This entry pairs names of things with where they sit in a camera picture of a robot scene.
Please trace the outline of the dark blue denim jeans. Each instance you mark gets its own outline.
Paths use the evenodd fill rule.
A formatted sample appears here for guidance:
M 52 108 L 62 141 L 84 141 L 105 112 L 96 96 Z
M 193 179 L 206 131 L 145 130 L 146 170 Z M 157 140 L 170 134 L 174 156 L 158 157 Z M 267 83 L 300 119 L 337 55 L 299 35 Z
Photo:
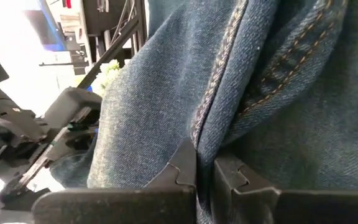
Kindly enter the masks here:
M 229 151 L 282 189 L 358 190 L 358 0 L 149 0 L 149 39 L 108 85 L 66 188 L 146 186 L 184 140 L 197 224 L 218 224 L 214 160 Z

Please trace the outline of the green faux plant in pot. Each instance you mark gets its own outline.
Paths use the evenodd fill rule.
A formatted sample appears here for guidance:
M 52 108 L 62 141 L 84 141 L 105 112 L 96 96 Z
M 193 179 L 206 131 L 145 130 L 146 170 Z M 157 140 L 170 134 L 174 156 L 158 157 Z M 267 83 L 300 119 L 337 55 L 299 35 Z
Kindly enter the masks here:
M 111 60 L 109 63 L 103 63 L 92 84 L 93 91 L 99 96 L 103 96 L 106 87 L 117 77 L 119 70 L 120 64 L 116 59 Z

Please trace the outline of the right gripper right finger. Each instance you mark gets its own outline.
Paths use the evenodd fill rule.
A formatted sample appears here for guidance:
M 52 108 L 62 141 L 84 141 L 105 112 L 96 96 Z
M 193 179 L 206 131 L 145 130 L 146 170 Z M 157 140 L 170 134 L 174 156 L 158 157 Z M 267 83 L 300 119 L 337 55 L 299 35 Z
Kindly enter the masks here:
M 283 190 L 234 155 L 214 161 L 216 224 L 358 224 L 358 191 Z

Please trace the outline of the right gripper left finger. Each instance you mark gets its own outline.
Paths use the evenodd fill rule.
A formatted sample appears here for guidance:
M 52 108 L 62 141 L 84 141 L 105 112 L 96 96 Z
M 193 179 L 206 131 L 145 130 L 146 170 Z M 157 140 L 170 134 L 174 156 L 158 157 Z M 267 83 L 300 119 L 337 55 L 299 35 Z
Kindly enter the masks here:
M 184 140 L 141 189 L 68 189 L 40 197 L 34 224 L 195 224 L 196 151 Z

